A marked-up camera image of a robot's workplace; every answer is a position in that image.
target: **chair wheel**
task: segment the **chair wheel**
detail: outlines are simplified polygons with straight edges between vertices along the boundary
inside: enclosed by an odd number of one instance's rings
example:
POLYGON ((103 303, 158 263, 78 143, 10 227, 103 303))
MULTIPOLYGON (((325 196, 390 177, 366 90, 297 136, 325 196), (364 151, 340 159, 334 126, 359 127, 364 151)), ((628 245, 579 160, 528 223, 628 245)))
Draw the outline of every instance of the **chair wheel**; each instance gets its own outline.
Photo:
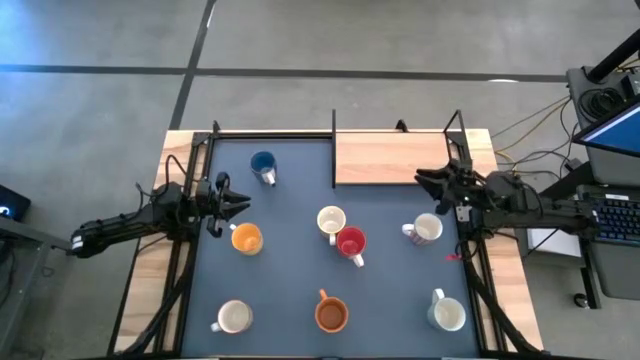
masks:
POLYGON ((587 301, 587 295, 585 294, 573 295, 573 303, 579 308, 589 309, 589 302, 587 301))

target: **red mug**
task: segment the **red mug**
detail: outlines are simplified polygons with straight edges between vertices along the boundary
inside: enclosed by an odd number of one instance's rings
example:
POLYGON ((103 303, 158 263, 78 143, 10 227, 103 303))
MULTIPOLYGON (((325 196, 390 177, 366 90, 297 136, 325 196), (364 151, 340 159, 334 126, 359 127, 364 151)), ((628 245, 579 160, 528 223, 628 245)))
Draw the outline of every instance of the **red mug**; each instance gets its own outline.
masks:
POLYGON ((343 228, 336 238, 336 247, 342 256, 353 260, 356 266, 364 266, 362 252, 367 247, 367 236, 360 228, 355 226, 343 228))

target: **monitor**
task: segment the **monitor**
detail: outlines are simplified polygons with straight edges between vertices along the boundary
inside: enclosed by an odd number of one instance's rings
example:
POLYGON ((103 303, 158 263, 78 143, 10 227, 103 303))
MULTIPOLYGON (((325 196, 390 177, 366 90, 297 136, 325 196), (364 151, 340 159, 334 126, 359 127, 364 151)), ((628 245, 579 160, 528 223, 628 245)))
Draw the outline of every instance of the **monitor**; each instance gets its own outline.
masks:
POLYGON ((584 128, 573 142, 640 157, 640 96, 584 128))

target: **blue mug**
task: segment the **blue mug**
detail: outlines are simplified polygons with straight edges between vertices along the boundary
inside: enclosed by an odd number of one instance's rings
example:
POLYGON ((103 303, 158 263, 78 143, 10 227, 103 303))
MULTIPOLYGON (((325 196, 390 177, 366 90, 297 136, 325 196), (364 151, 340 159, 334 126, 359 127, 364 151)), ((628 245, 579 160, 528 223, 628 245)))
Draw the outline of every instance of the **blue mug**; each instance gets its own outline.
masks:
POLYGON ((276 158, 268 151, 260 151, 251 157, 251 171, 259 181, 276 185, 276 158))

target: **white mug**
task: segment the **white mug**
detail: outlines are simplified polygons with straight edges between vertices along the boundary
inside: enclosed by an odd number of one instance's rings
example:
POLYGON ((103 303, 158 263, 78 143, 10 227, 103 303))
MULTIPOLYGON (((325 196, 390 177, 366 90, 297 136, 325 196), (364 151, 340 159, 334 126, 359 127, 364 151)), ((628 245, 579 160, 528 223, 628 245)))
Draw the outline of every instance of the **white mug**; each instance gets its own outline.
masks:
POLYGON ((218 321, 211 324, 211 331, 237 334, 247 330, 253 322, 249 305, 240 300, 227 301, 218 311, 218 321))
POLYGON ((347 215, 337 206, 326 206, 320 210, 317 218, 322 235, 329 238, 329 245, 336 245, 336 235, 347 224, 347 215))
POLYGON ((413 224, 402 225, 402 233, 407 235, 415 245, 432 243, 442 235, 442 221, 433 214, 420 214, 413 224))
POLYGON ((427 317, 434 328, 444 331, 462 329, 467 319, 462 304, 454 298, 445 297, 442 289, 433 290, 433 298, 427 317))

